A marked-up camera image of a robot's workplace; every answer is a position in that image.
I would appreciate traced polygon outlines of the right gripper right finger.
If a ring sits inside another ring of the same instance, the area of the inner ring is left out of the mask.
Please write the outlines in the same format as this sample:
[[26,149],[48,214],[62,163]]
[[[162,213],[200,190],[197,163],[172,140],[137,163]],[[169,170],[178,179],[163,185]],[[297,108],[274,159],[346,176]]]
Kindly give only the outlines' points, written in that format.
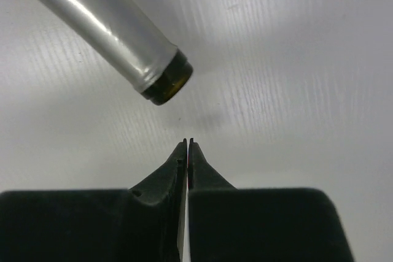
[[239,189],[189,144],[192,261],[353,261],[330,198],[313,188]]

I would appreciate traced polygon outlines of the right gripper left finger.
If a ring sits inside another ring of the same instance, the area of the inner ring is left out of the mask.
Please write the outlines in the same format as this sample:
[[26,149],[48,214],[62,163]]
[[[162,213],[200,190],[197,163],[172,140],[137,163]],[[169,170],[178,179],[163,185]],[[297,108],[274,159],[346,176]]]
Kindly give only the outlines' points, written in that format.
[[187,144],[132,188],[1,193],[2,261],[181,261]]

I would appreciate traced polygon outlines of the green wine bottle brown label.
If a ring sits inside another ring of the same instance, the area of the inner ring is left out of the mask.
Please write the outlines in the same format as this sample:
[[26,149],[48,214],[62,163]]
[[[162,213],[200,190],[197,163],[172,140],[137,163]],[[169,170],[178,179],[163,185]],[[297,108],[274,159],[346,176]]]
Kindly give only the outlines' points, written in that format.
[[156,106],[189,81],[193,67],[132,0],[40,0]]

